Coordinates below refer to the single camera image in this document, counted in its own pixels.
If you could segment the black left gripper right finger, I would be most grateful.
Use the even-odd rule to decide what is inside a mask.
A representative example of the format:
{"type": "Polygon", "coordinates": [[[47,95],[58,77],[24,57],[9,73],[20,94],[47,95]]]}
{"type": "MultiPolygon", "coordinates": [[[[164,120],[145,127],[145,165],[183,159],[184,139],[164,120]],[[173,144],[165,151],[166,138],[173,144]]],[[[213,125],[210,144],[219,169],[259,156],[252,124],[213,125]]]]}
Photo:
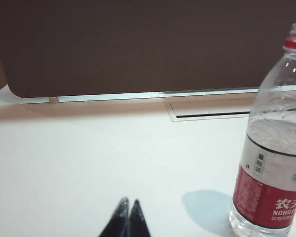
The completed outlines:
{"type": "Polygon", "coordinates": [[[135,200],[129,217],[130,237],[150,237],[148,226],[138,199],[135,200]]]}

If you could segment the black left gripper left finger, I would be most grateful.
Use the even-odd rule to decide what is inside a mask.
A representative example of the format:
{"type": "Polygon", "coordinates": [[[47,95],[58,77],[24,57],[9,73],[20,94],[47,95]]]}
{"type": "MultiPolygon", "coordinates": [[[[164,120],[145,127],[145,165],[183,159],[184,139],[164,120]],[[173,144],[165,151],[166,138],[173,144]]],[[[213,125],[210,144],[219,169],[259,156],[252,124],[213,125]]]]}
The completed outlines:
{"type": "Polygon", "coordinates": [[[99,235],[100,237],[129,236],[129,199],[123,197],[114,209],[111,218],[99,235]]]}

